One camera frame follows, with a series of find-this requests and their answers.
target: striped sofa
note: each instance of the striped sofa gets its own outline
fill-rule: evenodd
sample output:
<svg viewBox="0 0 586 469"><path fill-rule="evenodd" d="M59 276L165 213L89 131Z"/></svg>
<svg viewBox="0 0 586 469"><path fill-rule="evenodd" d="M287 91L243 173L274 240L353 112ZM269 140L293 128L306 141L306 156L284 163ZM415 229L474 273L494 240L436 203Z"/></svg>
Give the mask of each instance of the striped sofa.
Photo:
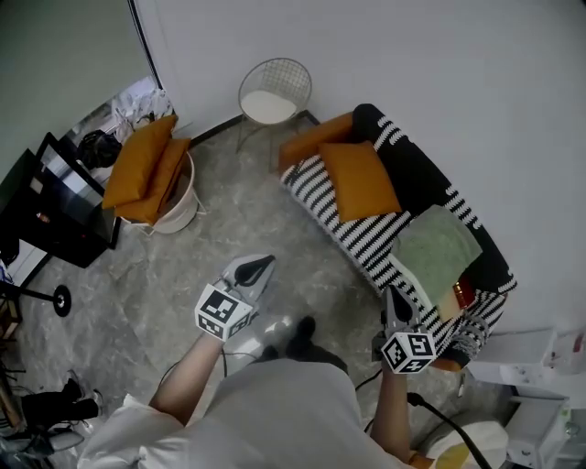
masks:
<svg viewBox="0 0 586 469"><path fill-rule="evenodd" d="M382 159L404 211L348 223L338 217L335 192L318 154L323 142L370 140ZM457 370L483 347L503 314L507 292L516 281L508 265L460 192L423 152L371 104L318 125L294 137L280 149L281 182L310 216L332 237L373 288L381 294L388 285L402 289L418 307L432 334L439 360L436 366ZM426 310L415 288L393 266L388 253L396 236L431 204L456 214L483 248L465 272L475 300L458 318L442 322L435 308Z"/></svg>

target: gray marble floor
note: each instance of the gray marble floor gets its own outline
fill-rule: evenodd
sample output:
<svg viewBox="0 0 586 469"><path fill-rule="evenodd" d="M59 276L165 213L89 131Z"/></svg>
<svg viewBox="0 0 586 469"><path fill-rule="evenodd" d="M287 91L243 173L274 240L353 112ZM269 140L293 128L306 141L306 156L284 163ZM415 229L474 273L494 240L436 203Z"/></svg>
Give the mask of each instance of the gray marble floor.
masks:
<svg viewBox="0 0 586 469"><path fill-rule="evenodd" d="M301 122L301 128L310 125ZM22 299L24 321L17 344L5 360L22 364L20 382L34 391L57 390L70 368L105 400L105 413L90 422L89 433L125 394L148 400L165 371L199 336L193 308L207 282L235 256L270 253L277 269L262 298L260 317L226 345L227 351L260 354L265 344L282 344L298 318L316 317L316 342L341 356L358 384L372 375L370 341L379 328L379 300L342 252L281 188L268 171L268 140L259 132L234 154L237 127L194 147L196 190L207 209L184 230L148 237L126 225L118 247L80 269L52 258L30 286L70 289L73 309L61 319L50 304ZM294 130L275 134L275 147ZM229 372L251 361L229 356ZM202 415L222 379L217 364L197 410ZM466 409L496 408L499 387L428 369L409 378L409 386L453 415ZM363 387L358 399L366 423L374 414L378 382ZM411 411L414 441L437 421L425 410ZM53 457L58 467L74 467L80 448Z"/></svg>

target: wire chair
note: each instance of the wire chair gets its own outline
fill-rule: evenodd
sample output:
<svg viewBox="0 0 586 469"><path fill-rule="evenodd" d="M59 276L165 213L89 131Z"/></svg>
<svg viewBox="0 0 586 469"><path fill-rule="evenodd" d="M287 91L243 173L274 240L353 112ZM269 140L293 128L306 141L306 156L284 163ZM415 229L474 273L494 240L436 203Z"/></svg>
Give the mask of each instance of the wire chair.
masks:
<svg viewBox="0 0 586 469"><path fill-rule="evenodd" d="M310 97L311 76L308 70L296 60L277 58L265 60L256 65L246 74L238 90L242 121L238 131L236 153L240 151L248 137L268 127L270 168L273 154L272 127L294 119L305 110ZM247 136L243 136L246 119L255 124L256 129Z"/></svg>

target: orange cushion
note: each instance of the orange cushion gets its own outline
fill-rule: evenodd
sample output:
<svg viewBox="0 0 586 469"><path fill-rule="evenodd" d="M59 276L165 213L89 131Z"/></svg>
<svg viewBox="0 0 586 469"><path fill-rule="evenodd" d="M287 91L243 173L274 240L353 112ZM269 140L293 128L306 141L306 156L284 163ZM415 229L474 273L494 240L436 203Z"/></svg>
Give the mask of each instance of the orange cushion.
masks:
<svg viewBox="0 0 586 469"><path fill-rule="evenodd" d="M108 180L104 209L143 198L176 122L176 115L168 115L139 128L126 140Z"/></svg>
<svg viewBox="0 0 586 469"><path fill-rule="evenodd" d="M321 144L320 155L336 191L341 222L401 212L391 180L370 142Z"/></svg>
<svg viewBox="0 0 586 469"><path fill-rule="evenodd" d="M140 201L116 205L114 214L148 223L151 226L155 224L179 178L183 156L190 147L190 143L191 140L188 138L169 140L153 171L145 197Z"/></svg>
<svg viewBox="0 0 586 469"><path fill-rule="evenodd" d="M303 159L317 155L320 144L344 142L351 132L352 113L347 113L312 127L301 135L294 136L281 145L278 150L279 174L283 174L288 168Z"/></svg>

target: orange pillow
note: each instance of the orange pillow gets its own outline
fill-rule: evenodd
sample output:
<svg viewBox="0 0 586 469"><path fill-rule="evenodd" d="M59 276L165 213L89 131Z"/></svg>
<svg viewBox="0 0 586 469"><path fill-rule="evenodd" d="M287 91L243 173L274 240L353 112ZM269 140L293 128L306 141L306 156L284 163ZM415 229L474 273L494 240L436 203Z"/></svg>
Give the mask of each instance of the orange pillow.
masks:
<svg viewBox="0 0 586 469"><path fill-rule="evenodd" d="M104 209L143 198L176 122L176 115L162 117L139 128L126 140L108 180L102 201Z"/></svg>
<svg viewBox="0 0 586 469"><path fill-rule="evenodd" d="M336 191L341 222L401 212L391 180L370 142L324 143L320 155Z"/></svg>
<svg viewBox="0 0 586 469"><path fill-rule="evenodd" d="M148 223L151 226L155 224L179 178L183 156L190 147L190 143L191 140L188 138L169 140L153 171L153 177L145 197L140 201L116 205L114 214L126 219Z"/></svg>

